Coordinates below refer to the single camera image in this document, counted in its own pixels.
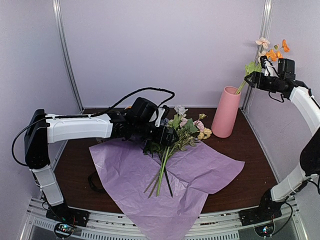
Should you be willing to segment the purple tissue paper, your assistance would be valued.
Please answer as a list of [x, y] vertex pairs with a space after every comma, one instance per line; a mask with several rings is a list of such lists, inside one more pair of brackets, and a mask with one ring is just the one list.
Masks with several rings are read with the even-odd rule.
[[244, 162], [234, 160], [201, 142], [176, 152], [166, 170], [173, 197], [166, 179], [159, 196], [148, 198], [145, 188], [160, 169], [158, 157], [143, 154], [142, 145], [119, 139], [91, 146], [100, 181], [121, 211], [138, 224], [147, 217], [198, 217], [208, 195], [230, 184], [243, 170]]

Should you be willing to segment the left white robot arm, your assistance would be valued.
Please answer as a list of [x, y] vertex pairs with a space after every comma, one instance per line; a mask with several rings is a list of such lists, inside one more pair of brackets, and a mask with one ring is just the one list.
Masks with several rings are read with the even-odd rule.
[[136, 135], [169, 147], [179, 137], [175, 130], [161, 124], [168, 111], [166, 106], [141, 110], [130, 107], [83, 115], [45, 114], [43, 109], [36, 110], [24, 137], [25, 163], [39, 183], [53, 215], [61, 222], [72, 218], [51, 167], [48, 144], [88, 138], [128, 140]]

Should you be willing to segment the peach blossom fuzzy stem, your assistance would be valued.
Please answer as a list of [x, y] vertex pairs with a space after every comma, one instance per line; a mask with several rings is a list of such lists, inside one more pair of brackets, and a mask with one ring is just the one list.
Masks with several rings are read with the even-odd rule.
[[245, 75], [247, 76], [251, 74], [252, 72], [260, 72], [262, 67], [260, 65], [260, 57], [265, 56], [267, 54], [267, 50], [269, 49], [269, 45], [271, 42], [266, 39], [265, 37], [260, 37], [255, 41], [255, 43], [258, 46], [258, 52], [256, 54], [256, 59], [254, 61], [251, 61], [250, 63], [246, 64], [245, 69]]

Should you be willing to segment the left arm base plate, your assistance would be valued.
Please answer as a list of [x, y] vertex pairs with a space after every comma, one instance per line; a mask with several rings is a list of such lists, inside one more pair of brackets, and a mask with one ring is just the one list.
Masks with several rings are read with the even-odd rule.
[[90, 213], [86, 210], [70, 208], [67, 205], [50, 206], [46, 215], [48, 219], [68, 225], [86, 227]]

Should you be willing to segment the black printed ribbon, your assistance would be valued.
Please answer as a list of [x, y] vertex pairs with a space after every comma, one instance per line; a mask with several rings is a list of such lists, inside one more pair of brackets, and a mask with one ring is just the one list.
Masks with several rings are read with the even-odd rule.
[[94, 171], [93, 173], [91, 173], [87, 178], [88, 184], [89, 184], [91, 190], [93, 190], [94, 192], [100, 193], [100, 194], [106, 194], [107, 192], [103, 187], [98, 188], [97, 185], [94, 183], [94, 181], [93, 181], [94, 177], [99, 177], [97, 171]]

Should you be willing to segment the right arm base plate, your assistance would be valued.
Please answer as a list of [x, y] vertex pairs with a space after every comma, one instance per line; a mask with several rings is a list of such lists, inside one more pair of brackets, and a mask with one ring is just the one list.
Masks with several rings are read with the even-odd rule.
[[282, 216], [280, 209], [263, 208], [261, 206], [241, 210], [238, 214], [243, 227], [271, 221]]

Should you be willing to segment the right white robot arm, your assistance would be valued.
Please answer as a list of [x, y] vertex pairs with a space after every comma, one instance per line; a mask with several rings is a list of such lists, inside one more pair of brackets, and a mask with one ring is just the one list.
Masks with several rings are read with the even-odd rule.
[[267, 190], [255, 214], [259, 220], [268, 220], [279, 211], [286, 199], [305, 187], [309, 180], [320, 174], [320, 105], [312, 95], [311, 89], [293, 73], [281, 73], [279, 76], [265, 75], [254, 71], [244, 77], [253, 88], [271, 93], [280, 93], [301, 113], [311, 132], [311, 139], [301, 151], [299, 163], [280, 183]]

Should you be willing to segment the fuzzy green orange flower stem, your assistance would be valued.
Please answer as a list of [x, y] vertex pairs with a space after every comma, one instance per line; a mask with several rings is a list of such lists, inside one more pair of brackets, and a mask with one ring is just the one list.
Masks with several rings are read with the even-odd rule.
[[285, 39], [282, 40], [282, 46], [279, 44], [274, 45], [273, 47], [270, 47], [267, 50], [267, 54], [263, 55], [267, 57], [268, 60], [271, 60], [272, 62], [276, 62], [278, 59], [283, 58], [283, 52], [288, 53], [290, 51], [290, 48], [286, 42]]

